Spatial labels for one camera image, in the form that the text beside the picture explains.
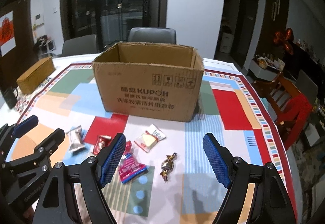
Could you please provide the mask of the black mug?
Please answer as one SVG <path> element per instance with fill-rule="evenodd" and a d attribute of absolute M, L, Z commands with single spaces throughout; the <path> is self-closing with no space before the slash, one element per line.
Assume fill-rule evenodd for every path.
<path fill-rule="evenodd" d="M 13 89 L 13 88 L 9 87 L 5 90 L 5 92 L 2 95 L 3 95 L 4 101 L 7 104 L 8 108 L 10 110 L 12 110 L 18 102 L 17 88 Z"/>

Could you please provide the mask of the right grey dining chair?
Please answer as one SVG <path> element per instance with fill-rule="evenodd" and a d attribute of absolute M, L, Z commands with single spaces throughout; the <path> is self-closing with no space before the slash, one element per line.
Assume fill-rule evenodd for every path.
<path fill-rule="evenodd" d="M 134 27 L 127 41 L 176 44 L 176 31 L 161 27 Z"/>

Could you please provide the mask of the white wall intercom panel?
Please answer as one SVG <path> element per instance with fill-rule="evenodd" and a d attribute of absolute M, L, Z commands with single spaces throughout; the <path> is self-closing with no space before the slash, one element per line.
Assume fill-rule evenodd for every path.
<path fill-rule="evenodd" d="M 39 27 L 42 26 L 43 24 L 44 24 L 43 14 L 35 15 L 35 26 Z"/>

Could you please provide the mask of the gold twisted candy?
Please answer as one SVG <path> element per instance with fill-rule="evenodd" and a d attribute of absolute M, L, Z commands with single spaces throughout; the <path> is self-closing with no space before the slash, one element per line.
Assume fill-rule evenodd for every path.
<path fill-rule="evenodd" d="M 172 155 L 167 155 L 166 159 L 161 164 L 160 176 L 162 176 L 164 182 L 168 181 L 168 175 L 173 171 L 174 168 L 174 159 L 177 157 L 177 153 Z"/>

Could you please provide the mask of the red foil balloon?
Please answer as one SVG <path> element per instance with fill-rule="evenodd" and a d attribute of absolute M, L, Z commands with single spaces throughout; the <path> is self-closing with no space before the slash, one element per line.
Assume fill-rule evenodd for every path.
<path fill-rule="evenodd" d="M 293 47 L 292 43 L 294 41 L 294 33 L 292 28 L 287 28 L 285 32 L 277 31 L 273 37 L 273 43 L 285 51 L 287 51 L 290 55 L 293 55 Z"/>

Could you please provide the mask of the small red snack packet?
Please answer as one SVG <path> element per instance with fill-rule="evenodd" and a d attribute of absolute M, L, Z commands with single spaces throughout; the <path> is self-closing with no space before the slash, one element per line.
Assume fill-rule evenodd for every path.
<path fill-rule="evenodd" d="M 108 135 L 98 135 L 92 154 L 97 155 L 104 147 L 110 144 L 111 137 Z"/>

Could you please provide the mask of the white shoe rack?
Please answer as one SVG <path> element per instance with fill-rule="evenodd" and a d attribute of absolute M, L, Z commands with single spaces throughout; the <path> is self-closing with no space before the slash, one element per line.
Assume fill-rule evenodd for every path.
<path fill-rule="evenodd" d="M 54 40 L 43 35 L 36 39 L 36 43 L 33 46 L 33 52 L 37 55 L 38 59 L 43 59 L 46 57 L 55 57 L 54 51 L 56 46 Z"/>

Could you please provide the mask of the patterned tile placemat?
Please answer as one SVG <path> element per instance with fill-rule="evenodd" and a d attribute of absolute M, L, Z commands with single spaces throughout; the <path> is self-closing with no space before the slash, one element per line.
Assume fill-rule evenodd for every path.
<path fill-rule="evenodd" d="M 18 97 L 17 103 L 13 108 L 14 111 L 18 112 L 18 114 L 22 114 L 22 112 L 27 108 L 31 99 L 40 92 L 50 81 L 52 80 L 51 77 L 46 78 L 31 94 L 23 94 L 18 87 Z"/>

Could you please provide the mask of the woven wicker box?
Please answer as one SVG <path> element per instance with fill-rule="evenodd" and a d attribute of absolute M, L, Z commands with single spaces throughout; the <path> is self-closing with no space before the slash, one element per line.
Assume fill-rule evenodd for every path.
<path fill-rule="evenodd" d="M 40 59 L 17 79 L 20 91 L 24 95 L 33 93 L 55 70 L 51 57 Z"/>

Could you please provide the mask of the white bread snack packet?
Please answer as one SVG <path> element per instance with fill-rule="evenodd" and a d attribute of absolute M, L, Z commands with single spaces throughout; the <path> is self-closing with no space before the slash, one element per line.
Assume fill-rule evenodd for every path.
<path fill-rule="evenodd" d="M 154 146 L 164 140 L 166 134 L 162 132 L 156 125 L 151 124 L 139 137 L 136 138 L 134 143 L 144 152 L 149 153 Z"/>

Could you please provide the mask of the red wooden chair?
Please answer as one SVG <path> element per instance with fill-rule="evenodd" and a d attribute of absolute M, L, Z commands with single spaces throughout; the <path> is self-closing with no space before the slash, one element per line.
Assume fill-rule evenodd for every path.
<path fill-rule="evenodd" d="M 300 136 L 312 105 L 307 97 L 280 72 L 272 81 L 254 81 L 252 86 L 261 98 L 265 98 L 275 111 L 275 124 L 288 149 Z"/>

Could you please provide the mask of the silver snack bar wrapper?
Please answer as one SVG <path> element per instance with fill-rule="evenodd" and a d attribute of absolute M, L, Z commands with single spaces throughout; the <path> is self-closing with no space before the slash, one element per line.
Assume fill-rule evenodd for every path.
<path fill-rule="evenodd" d="M 82 139 L 82 127 L 81 125 L 71 129 L 67 132 L 69 147 L 68 152 L 73 153 L 85 148 L 85 144 Z"/>

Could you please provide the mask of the magenta snack packet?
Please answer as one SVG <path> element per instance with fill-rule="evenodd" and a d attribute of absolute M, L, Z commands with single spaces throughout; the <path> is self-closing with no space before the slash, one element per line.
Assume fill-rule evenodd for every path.
<path fill-rule="evenodd" d="M 133 155 L 131 141 L 126 142 L 125 151 L 118 165 L 118 174 L 122 184 L 126 184 L 138 175 L 146 172 L 147 166 L 139 163 Z"/>

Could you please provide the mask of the dark wooden entrance door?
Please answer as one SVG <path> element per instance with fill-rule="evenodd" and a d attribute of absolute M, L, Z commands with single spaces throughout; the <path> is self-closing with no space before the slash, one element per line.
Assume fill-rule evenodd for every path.
<path fill-rule="evenodd" d="M 17 87 L 17 79 L 37 61 L 33 52 L 34 38 L 30 16 L 31 0 L 7 0 L 1 7 L 1 17 L 13 11 L 16 47 L 1 56 L 1 92 Z"/>

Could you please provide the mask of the left grey dining chair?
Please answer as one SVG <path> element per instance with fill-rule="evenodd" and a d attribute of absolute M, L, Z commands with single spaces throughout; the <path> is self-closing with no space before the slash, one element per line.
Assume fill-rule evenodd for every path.
<path fill-rule="evenodd" d="M 99 53 L 99 46 L 97 36 L 92 34 L 66 40 L 61 57 L 95 53 Z"/>

